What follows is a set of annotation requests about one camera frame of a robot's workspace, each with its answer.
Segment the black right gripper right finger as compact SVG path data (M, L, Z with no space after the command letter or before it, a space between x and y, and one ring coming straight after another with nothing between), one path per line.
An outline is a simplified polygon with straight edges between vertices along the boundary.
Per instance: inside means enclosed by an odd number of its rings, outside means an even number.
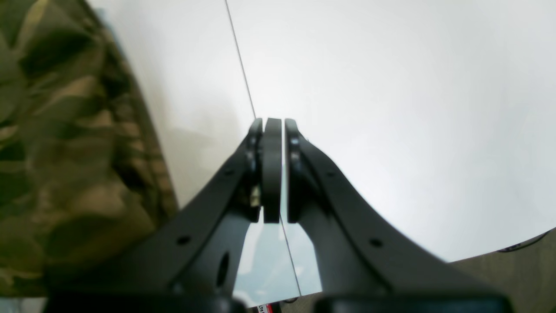
M285 121L288 221L314 246L316 313L511 313L506 295L453 268L382 218L336 164Z

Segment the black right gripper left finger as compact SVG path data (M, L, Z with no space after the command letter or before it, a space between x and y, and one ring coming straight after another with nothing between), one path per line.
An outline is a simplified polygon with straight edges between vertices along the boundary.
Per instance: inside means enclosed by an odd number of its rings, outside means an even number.
M280 222L282 122L258 118L172 220L54 289L46 313L243 313L232 298L250 224Z

